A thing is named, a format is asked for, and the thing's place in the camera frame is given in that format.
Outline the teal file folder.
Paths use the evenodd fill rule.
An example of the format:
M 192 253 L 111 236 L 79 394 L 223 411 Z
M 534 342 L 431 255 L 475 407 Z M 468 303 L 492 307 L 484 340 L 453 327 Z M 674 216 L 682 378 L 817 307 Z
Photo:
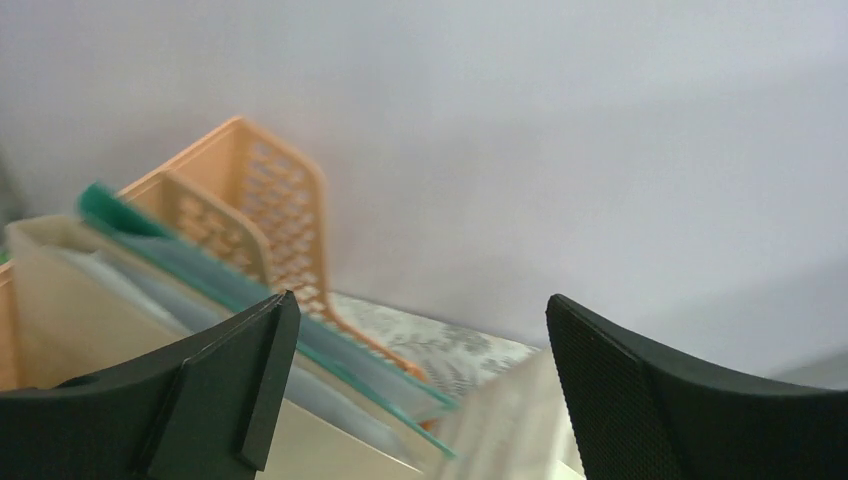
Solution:
M 87 225 L 233 312 L 271 295 L 268 287 L 183 241 L 100 183 L 83 191 L 77 208 Z M 445 458 L 456 457 L 448 445 L 420 426 L 457 408 L 449 396 L 319 316 L 302 315 L 297 348 L 411 427 Z

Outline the beige file folder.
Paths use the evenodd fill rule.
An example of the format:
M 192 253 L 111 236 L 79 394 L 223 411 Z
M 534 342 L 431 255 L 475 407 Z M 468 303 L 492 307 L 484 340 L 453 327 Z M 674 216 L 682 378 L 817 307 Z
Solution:
M 233 312 L 66 216 L 7 227 L 21 385 L 47 389 L 212 328 Z M 252 479 L 431 479 L 442 452 L 298 351 L 267 467 Z

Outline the white plastic drawer unit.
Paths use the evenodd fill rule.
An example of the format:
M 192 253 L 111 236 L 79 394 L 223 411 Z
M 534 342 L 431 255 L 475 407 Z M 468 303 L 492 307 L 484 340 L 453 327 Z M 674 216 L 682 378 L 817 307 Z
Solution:
M 582 479 L 553 354 L 542 349 L 467 394 L 435 433 L 456 454 L 431 479 Z

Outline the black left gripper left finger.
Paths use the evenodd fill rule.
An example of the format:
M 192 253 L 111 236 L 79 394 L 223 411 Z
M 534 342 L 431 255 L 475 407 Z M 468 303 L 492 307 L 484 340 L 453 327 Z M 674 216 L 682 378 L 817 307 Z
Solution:
M 1 396 L 5 479 L 252 479 L 268 465 L 301 322 L 273 295 L 55 387 Z

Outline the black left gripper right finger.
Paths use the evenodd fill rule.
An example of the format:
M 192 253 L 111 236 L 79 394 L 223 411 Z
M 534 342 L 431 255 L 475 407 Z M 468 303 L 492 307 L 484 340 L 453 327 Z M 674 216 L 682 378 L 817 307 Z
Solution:
M 589 479 L 843 479 L 847 394 L 728 369 L 553 295 L 549 340 Z

